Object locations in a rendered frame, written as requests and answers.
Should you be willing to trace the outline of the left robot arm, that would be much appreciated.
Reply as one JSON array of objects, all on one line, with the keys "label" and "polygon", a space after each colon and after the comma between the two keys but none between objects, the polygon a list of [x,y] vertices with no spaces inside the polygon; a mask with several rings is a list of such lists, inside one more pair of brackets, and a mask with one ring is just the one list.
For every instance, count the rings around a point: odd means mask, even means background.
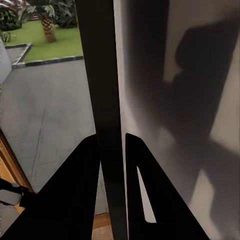
[{"label": "left robot arm", "polygon": [[0,203],[10,204],[24,209],[31,203],[35,197],[34,192],[30,192],[28,187],[14,182],[8,182],[0,178]]}]

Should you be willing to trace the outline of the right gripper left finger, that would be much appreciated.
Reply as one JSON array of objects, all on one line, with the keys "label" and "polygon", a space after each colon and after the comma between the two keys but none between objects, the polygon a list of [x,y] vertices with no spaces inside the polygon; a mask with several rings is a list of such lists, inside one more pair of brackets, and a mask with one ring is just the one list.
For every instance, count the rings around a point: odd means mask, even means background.
[{"label": "right gripper left finger", "polygon": [[0,240],[92,240],[100,162],[94,134],[77,146]]}]

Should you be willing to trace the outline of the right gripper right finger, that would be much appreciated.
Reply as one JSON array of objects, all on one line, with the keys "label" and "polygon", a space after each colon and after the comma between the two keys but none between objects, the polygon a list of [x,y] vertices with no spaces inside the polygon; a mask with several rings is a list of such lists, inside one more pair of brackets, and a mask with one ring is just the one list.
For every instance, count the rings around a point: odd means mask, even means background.
[{"label": "right gripper right finger", "polygon": [[[144,141],[125,133],[128,240],[210,240]],[[139,168],[156,223],[145,220]]]}]

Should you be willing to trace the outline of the poster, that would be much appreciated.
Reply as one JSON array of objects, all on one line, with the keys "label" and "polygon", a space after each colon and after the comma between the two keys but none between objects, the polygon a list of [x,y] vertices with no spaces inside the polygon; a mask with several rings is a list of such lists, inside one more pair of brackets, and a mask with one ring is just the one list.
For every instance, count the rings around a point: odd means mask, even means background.
[{"label": "poster", "polygon": [[113,240],[129,240],[113,0],[75,0]]}]

